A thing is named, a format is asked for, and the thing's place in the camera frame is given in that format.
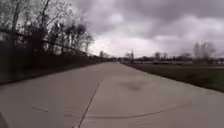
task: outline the bare tree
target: bare tree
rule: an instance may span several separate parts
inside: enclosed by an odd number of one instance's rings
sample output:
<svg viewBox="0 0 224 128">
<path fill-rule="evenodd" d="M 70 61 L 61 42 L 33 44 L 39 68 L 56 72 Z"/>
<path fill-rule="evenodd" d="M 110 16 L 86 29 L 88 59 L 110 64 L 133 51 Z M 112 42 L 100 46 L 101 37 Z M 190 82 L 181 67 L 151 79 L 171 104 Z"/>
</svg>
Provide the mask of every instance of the bare tree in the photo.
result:
<svg viewBox="0 0 224 128">
<path fill-rule="evenodd" d="M 196 43 L 194 53 L 196 60 L 208 62 L 215 52 L 215 47 L 211 42 L 204 42 L 202 44 Z"/>
<path fill-rule="evenodd" d="M 160 59 L 161 59 L 161 53 L 160 53 L 160 52 L 156 52 L 156 53 L 154 54 L 154 56 L 155 56 L 155 59 L 156 59 L 156 60 L 160 60 Z"/>
</svg>

